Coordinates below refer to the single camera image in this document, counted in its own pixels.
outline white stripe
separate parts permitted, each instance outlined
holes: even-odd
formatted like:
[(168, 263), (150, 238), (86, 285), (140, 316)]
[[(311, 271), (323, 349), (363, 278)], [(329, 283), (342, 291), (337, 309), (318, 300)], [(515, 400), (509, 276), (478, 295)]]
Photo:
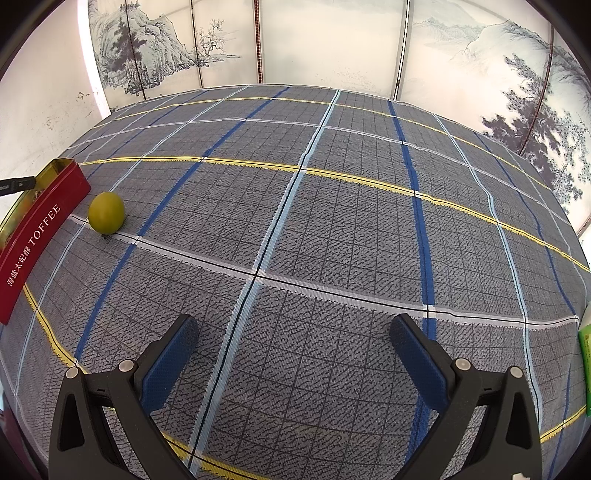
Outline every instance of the white stripe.
[[(513, 153), (511, 152), (511, 150), (509, 150), (507, 147), (505, 147), (505, 149), (507, 150), (507, 153), (509, 154), (509, 156), (511, 156), (511, 158), (513, 158)], [(525, 173), (525, 171), (523, 170), (523, 168), (521, 168), (521, 165), (519, 164), (519, 162), (515, 162), (517, 163), (517, 166), (519, 167), (519, 169)], [(535, 189), (536, 193), (539, 195), (540, 200), (542, 201), (543, 205), (546, 207), (546, 209), (548, 209), (548, 211), (551, 211), (550, 208), (548, 207), (548, 204), (546, 204), (546, 201), (544, 200), (544, 197), (542, 197), (540, 191), (538, 190), (538, 187), (535, 186), (535, 183), (528, 177), (528, 179), (530, 180), (530, 183), (532, 185), (532, 187)], [(570, 245), (569, 243), (566, 241), (566, 238), (564, 238), (564, 235), (562, 234), (562, 230), (560, 229), (560, 227), (558, 226), (558, 224), (556, 223), (556, 218), (554, 217), (554, 215), (551, 215), (552, 220), (554, 221), (554, 225), (556, 226), (556, 229), (558, 230), (558, 233), (560, 234), (560, 236), (562, 237), (562, 240), (564, 241), (564, 243), (566, 244), (566, 248), (569, 251), (569, 255), (573, 257), (573, 253), (570, 249)], [(583, 276), (581, 275), (581, 272), (579, 271), (579, 268), (572, 262), (570, 262), (571, 265), (573, 266), (575, 272), (577, 272), (577, 275), (579, 276), (579, 278), (581, 279), (581, 282), (583, 282), (583, 286), (585, 287), (585, 307), (587, 306), (587, 284), (585, 283), (585, 280), (583, 278)]]
[[(88, 220), (82, 218), (79, 215), (71, 214), (68, 217), (68, 220), (71, 220), (78, 225), (83, 225), (85, 228), (90, 228)], [(230, 277), (247, 280), (254, 276), (251, 268), (231, 264), (218, 258), (207, 257), (194, 252), (180, 250), (176, 247), (172, 247), (171, 245), (155, 242), (154, 240), (148, 239), (144, 236), (138, 236), (119, 231), (113, 233), (111, 237), (127, 244), (136, 245), (139, 248), (151, 251), (157, 255), (195, 265), (196, 267), (200, 267), (205, 270), (222, 273)], [(320, 300), (334, 301), (339, 304), (363, 307), (369, 310), (375, 310), (376, 312), (397, 314), (401, 312), (416, 311), (421, 314), (426, 314), (427, 311), (429, 311), (434, 313), (434, 317), (438, 320), (448, 320), (458, 324), (471, 323), (474, 325), (492, 325), (519, 329), (523, 328), (524, 323), (523, 317), (509, 317), (480, 312), (460, 312), (458, 310), (435, 305), (428, 306), (427, 310), (427, 306), (422, 304), (419, 305), (405, 303), (398, 300), (366, 295), (354, 291), (342, 290), (328, 285), (303, 281), (299, 278), (275, 275), (268, 272), (259, 272), (257, 277), (259, 278), (261, 284), (265, 286), (302, 294), (306, 297), (314, 297)], [(570, 315), (554, 320), (528, 319), (530, 330), (546, 330), (573, 322), (578, 323), (579, 317), (576, 315)]]
[[(322, 117), (320, 125), (311, 136), (306, 149), (302, 153), (298, 163), (298, 167), (300, 169), (306, 166), (309, 158), (314, 153), (319, 138), (324, 130), (324, 125), (328, 122), (339, 95), (340, 90), (337, 90), (326, 111), (324, 112), (324, 116)], [(291, 176), (291, 180), (287, 184), (281, 201), (277, 206), (275, 215), (273, 216), (273, 219), (263, 237), (261, 246), (251, 269), (254, 276), (244, 285), (236, 302), (236, 306), (234, 307), (234, 311), (232, 312), (232, 317), (228, 322), (217, 361), (213, 368), (211, 377), (209, 378), (209, 382), (207, 383), (205, 396), (201, 402), (199, 412), (195, 418), (193, 431), (191, 433), (189, 446), (191, 452), (197, 452), (198, 456), (205, 450), (217, 408), (221, 402), (223, 391), (226, 388), (226, 384), (228, 383), (230, 369), (232, 368), (234, 357), (238, 351), (238, 346), (242, 337), (242, 331), (246, 321), (250, 316), (250, 311), (252, 305), (254, 304), (256, 294), (261, 287), (261, 282), (257, 280), (256, 273), (258, 270), (265, 270), (266, 265), (271, 258), (275, 243), (279, 233), (281, 232), (281, 227), (289, 213), (291, 201), (297, 192), (297, 188), (301, 182), (301, 179), (303, 178), (303, 175), (304, 173), (299, 170), (294, 172), (294, 174)], [(201, 462), (199, 460), (193, 461), (193, 456), (191, 456), (185, 460), (185, 465), (189, 466), (189, 464), (191, 473), (193, 475), (197, 474), (199, 468), (201, 467)]]
[[(190, 123), (192, 124), (199, 124), (199, 123), (214, 123), (214, 122), (225, 122), (225, 121), (246, 121), (246, 122), (262, 122), (262, 123), (272, 123), (272, 124), (285, 124), (285, 125), (301, 125), (302, 127), (314, 127), (317, 128), (318, 124), (308, 124), (308, 123), (304, 123), (304, 122), (287, 122), (287, 121), (280, 121), (280, 120), (267, 120), (267, 119), (259, 119), (259, 118), (241, 118), (241, 117), (225, 117), (225, 118), (215, 118), (215, 119), (207, 119), (207, 120), (196, 120), (196, 121), (192, 121)], [(127, 133), (127, 132), (132, 132), (138, 129), (146, 129), (146, 128), (156, 128), (156, 127), (169, 127), (172, 125), (181, 125), (183, 124), (183, 122), (170, 122), (170, 123), (165, 123), (165, 124), (158, 124), (158, 125), (147, 125), (144, 127), (135, 127), (133, 129), (130, 130), (123, 130), (119, 133)], [(342, 127), (334, 127), (332, 125), (325, 125), (324, 128), (329, 129), (329, 130), (335, 130), (335, 131), (339, 131), (339, 132), (347, 132), (347, 133), (351, 133), (351, 134), (356, 134), (356, 135), (363, 135), (364, 137), (370, 137), (370, 138), (376, 138), (378, 140), (383, 140), (386, 142), (390, 142), (390, 143), (396, 143), (398, 145), (406, 145), (408, 147), (412, 147), (415, 148), (416, 150), (420, 150), (420, 151), (425, 151), (425, 152), (429, 152), (433, 155), (437, 155), (441, 158), (445, 158), (447, 160), (450, 160), (452, 162), (457, 163), (458, 165), (461, 165), (462, 167), (467, 167), (467, 165), (456, 159), (456, 158), (451, 158), (448, 157), (447, 155), (444, 155), (440, 152), (431, 150), (429, 148), (424, 148), (424, 147), (419, 147), (417, 145), (414, 145), (412, 143), (409, 142), (401, 142), (400, 140), (395, 140), (393, 138), (388, 138), (388, 137), (382, 137), (381, 135), (376, 135), (376, 134), (370, 134), (367, 132), (361, 132), (358, 130), (352, 130), (349, 128), (342, 128)], [(114, 133), (114, 134), (109, 134), (109, 135), (104, 135), (103, 137), (98, 137), (98, 138), (105, 138), (111, 135), (119, 135), (119, 133)], [(542, 204), (539, 200), (533, 198), (531, 195), (529, 195), (527, 192), (523, 192), (522, 190), (520, 190), (519, 188), (517, 188), (514, 185), (511, 185), (510, 183), (506, 182), (505, 180), (501, 180), (498, 177), (495, 177), (492, 173), (488, 173), (487, 171), (481, 170), (477, 167), (472, 166), (472, 168), (474, 170), (476, 170), (478, 173), (481, 173), (483, 175), (486, 175), (500, 183), (502, 183), (503, 185), (505, 185), (506, 187), (509, 187), (512, 190), (515, 190), (516, 192), (521, 193), (522, 195), (528, 197), (530, 200), (532, 200), (533, 202), (536, 202), (538, 205), (540, 205), (543, 209), (547, 210), (549, 214), (553, 215), (554, 217), (556, 217), (558, 220), (560, 220), (561, 222), (569, 225), (569, 222), (565, 219), (562, 218), (562, 216), (560, 216), (559, 214), (557, 214), (555, 211), (551, 210), (547, 205)]]
[(511, 275), (513, 277), (513, 284), (515, 285), (515, 292), (517, 293), (517, 300), (519, 302), (519, 308), (521, 309), (521, 314), (523, 315), (523, 319), (525, 322), (525, 325), (523, 327), (525, 361), (527, 363), (527, 372), (528, 372), (529, 380), (531, 383), (531, 388), (534, 392), (534, 407), (535, 407), (536, 416), (538, 417), (538, 429), (541, 429), (542, 428), (542, 419), (543, 419), (543, 415), (544, 415), (544, 413), (543, 413), (543, 399), (542, 399), (542, 394), (540, 391), (540, 386), (538, 385), (538, 381), (535, 377), (534, 362), (533, 362), (532, 355), (531, 355), (530, 336), (529, 336), (529, 331), (528, 331), (529, 320), (528, 320), (527, 306), (525, 305), (525, 299), (523, 297), (523, 292), (521, 291), (521, 283), (519, 281), (519, 275), (517, 273), (517, 268), (515, 267), (515, 263), (513, 261), (513, 255), (511, 254), (511, 250), (509, 248), (509, 243), (507, 242), (507, 238), (505, 236), (505, 231), (502, 229), (502, 227), (499, 224), (499, 218), (498, 218), (498, 216), (496, 214), (496, 210), (495, 210), (495, 200), (492, 197), (491, 193), (480, 182), (480, 179), (478, 178), (476, 171), (472, 167), (472, 164), (470, 163), (470, 161), (464, 155), (464, 152), (462, 151), (460, 146), (457, 144), (456, 139), (450, 135), (449, 131), (447, 131), (447, 128), (443, 124), (441, 119), (435, 114), (433, 114), (433, 116), (435, 117), (437, 122), (439, 122), (439, 125), (441, 125), (441, 128), (443, 128), (443, 130), (445, 131), (447, 136), (450, 138), (452, 143), (455, 145), (458, 152), (460, 153), (460, 155), (462, 156), (462, 158), (466, 162), (466, 165), (468, 165), (468, 167), (470, 168), (470, 171), (472, 172), (472, 177), (474, 178), (476, 183), (480, 186), (480, 188), (485, 192), (486, 197), (488, 198), (489, 210), (491, 211), (491, 215), (495, 219), (496, 229), (499, 232), (499, 236), (501, 237), (501, 243), (503, 244), (503, 249), (505, 250), (505, 255), (507, 257), (507, 261), (509, 262), (509, 267), (511, 269)]

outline yellow fruit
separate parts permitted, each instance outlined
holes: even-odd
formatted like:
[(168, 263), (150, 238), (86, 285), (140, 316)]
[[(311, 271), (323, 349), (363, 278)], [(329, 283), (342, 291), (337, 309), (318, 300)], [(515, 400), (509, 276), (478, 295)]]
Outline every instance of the yellow fruit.
[(99, 193), (88, 207), (90, 226), (102, 235), (115, 233), (125, 220), (123, 200), (115, 192)]

